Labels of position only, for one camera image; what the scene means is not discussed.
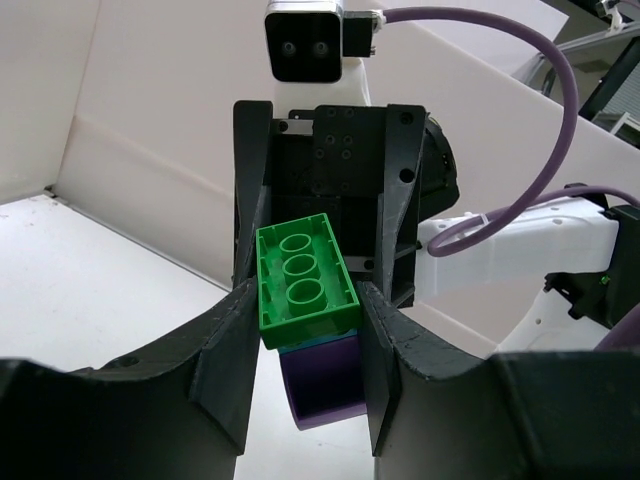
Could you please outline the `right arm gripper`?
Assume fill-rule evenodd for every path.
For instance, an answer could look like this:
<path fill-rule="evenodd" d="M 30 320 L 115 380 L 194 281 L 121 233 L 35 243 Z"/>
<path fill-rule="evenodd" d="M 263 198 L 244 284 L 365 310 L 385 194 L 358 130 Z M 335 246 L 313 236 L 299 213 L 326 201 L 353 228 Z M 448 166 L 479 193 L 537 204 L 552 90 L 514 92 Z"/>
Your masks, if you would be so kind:
<path fill-rule="evenodd" d="M 351 277 L 409 307 L 419 224 L 458 200 L 441 126 L 418 105 L 321 105 L 275 115 L 270 101 L 233 107 L 233 286 L 254 275 L 260 227 L 324 213 Z"/>

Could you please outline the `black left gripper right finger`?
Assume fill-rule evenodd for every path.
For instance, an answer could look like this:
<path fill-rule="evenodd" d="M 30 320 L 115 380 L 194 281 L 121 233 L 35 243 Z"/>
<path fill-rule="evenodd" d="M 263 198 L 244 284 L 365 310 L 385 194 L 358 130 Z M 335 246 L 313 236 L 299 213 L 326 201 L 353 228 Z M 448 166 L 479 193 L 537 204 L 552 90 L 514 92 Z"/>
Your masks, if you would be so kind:
<path fill-rule="evenodd" d="M 379 479 L 635 479 L 639 355 L 477 358 L 357 287 Z"/>

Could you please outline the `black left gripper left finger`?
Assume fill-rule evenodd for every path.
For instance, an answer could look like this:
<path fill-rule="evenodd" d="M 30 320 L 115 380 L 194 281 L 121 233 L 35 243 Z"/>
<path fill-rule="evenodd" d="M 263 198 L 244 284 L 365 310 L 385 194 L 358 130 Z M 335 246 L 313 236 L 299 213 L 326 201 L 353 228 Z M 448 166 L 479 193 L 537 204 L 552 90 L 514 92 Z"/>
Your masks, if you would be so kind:
<path fill-rule="evenodd" d="M 257 365 L 257 282 L 99 369 L 1 363 L 5 479 L 230 479 Z"/>

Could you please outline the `purple curved lego piece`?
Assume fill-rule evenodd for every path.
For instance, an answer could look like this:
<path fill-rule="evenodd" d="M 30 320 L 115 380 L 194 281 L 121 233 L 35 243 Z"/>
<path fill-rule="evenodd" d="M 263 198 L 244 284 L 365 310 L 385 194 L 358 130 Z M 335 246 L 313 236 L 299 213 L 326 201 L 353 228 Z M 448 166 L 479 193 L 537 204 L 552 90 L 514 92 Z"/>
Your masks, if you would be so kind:
<path fill-rule="evenodd" d="M 359 339 L 352 335 L 279 355 L 293 421 L 308 430 L 366 413 Z"/>

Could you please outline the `teal square lego brick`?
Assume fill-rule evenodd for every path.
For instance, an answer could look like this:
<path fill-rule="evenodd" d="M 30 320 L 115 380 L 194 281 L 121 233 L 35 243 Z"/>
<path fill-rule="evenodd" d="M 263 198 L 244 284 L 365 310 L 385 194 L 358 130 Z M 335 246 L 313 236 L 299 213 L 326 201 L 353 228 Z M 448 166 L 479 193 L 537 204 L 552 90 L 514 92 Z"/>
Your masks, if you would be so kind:
<path fill-rule="evenodd" d="M 344 338 L 349 338 L 349 337 L 355 336 L 357 333 L 358 333 L 357 329 L 350 329 L 347 331 L 340 332 L 338 334 L 318 336 L 313 339 L 306 340 L 297 344 L 280 347 L 278 348 L 278 353 L 280 355 L 284 355 L 293 351 L 311 348 L 317 345 L 322 345 L 322 344 L 338 341 Z"/>

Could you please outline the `green lego brick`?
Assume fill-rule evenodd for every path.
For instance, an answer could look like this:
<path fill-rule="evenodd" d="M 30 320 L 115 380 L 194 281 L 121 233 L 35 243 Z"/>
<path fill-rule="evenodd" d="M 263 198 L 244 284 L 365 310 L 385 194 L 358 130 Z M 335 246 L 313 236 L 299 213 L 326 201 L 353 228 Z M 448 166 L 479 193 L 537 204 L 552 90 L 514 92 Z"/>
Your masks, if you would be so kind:
<path fill-rule="evenodd" d="M 360 327 L 360 302 L 326 214 L 262 227 L 255 246 L 259 330 L 267 349 Z"/>

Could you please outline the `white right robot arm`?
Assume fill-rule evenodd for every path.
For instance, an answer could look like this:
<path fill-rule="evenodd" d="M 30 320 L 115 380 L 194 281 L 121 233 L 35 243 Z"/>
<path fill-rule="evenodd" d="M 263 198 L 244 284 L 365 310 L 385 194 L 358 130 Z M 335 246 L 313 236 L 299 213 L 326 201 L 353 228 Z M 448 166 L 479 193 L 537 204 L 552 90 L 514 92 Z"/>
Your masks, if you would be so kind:
<path fill-rule="evenodd" d="M 233 108 L 233 291 L 287 421 L 368 421 L 379 479 L 639 475 L 639 156 L 573 118 L 587 179 L 461 252 L 459 173 L 499 198 L 560 106 L 453 47 L 312 69 Z"/>

